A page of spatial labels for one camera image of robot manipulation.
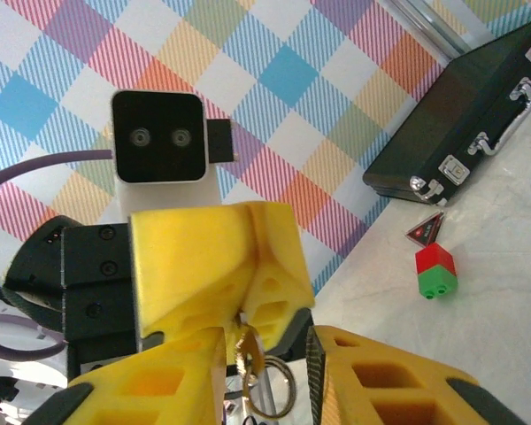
red block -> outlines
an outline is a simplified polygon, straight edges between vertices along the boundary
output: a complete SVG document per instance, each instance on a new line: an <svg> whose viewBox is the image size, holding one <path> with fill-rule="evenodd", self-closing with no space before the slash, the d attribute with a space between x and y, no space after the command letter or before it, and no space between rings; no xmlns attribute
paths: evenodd
<svg viewBox="0 0 531 425"><path fill-rule="evenodd" d="M441 265L455 276L457 275L457 270L454 267L454 258L438 243L431 243L427 248L417 252L415 254L415 263L417 264L417 274Z"/></svg>

white table surface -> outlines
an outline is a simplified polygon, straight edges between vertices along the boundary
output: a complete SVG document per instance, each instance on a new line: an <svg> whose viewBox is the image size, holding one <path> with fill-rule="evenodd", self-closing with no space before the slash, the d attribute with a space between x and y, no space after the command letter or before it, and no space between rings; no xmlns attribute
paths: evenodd
<svg viewBox="0 0 531 425"><path fill-rule="evenodd" d="M531 114L444 208L437 242L459 287L427 300L404 234L435 211L393 200L317 296L315 323L458 367L531 425ZM296 374L302 388L303 365Z"/></svg>

red and green block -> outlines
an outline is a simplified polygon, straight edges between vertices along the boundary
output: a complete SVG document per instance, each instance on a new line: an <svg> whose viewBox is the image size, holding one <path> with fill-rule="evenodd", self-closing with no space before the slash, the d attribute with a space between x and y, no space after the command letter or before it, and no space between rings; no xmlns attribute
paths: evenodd
<svg viewBox="0 0 531 425"><path fill-rule="evenodd" d="M438 243L431 243L415 254L419 293L433 299L458 287L457 270L452 255Z"/></svg>

black briefcase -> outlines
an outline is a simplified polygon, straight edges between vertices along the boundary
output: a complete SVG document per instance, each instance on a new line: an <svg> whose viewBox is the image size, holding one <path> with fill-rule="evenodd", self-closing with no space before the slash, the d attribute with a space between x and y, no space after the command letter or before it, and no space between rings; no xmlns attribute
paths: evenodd
<svg viewBox="0 0 531 425"><path fill-rule="evenodd" d="M531 23L454 59L364 182L380 195L446 205L531 112Z"/></svg>

green block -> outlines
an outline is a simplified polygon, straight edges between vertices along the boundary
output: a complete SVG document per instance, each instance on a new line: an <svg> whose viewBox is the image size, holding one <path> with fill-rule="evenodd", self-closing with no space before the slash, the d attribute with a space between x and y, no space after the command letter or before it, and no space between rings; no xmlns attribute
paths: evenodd
<svg viewBox="0 0 531 425"><path fill-rule="evenodd" d="M417 278L419 293L426 299L441 297L458 287L457 277L441 265L429 268Z"/></svg>

